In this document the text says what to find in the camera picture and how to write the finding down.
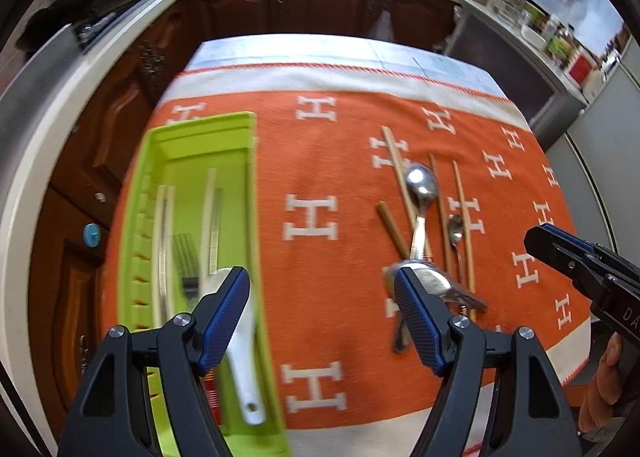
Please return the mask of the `right hand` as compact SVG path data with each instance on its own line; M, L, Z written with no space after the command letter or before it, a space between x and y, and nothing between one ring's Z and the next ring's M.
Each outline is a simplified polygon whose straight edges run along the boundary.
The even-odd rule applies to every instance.
M604 427L613 417L614 405L623 392L618 363L623 353L623 338L613 333L600 358L596 374L579 410L578 429L582 433Z

